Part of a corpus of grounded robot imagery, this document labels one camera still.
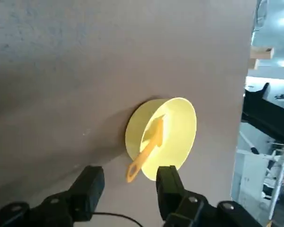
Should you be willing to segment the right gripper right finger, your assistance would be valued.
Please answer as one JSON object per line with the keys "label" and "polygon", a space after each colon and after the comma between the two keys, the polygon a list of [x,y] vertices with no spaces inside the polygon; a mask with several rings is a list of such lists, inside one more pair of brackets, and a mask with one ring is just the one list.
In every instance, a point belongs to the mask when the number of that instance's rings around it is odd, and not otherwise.
{"label": "right gripper right finger", "polygon": [[184,188],[175,166],[160,166],[156,175],[160,215],[165,227],[260,227],[240,204],[206,197]]}

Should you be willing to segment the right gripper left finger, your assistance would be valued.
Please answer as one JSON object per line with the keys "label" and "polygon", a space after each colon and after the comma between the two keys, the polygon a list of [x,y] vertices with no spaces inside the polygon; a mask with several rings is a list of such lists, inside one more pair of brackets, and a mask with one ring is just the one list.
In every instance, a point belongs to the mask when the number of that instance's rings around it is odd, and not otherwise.
{"label": "right gripper left finger", "polygon": [[105,187],[104,170],[87,166],[66,191],[46,197],[31,208],[27,202],[0,209],[0,227],[72,227],[91,220]]}

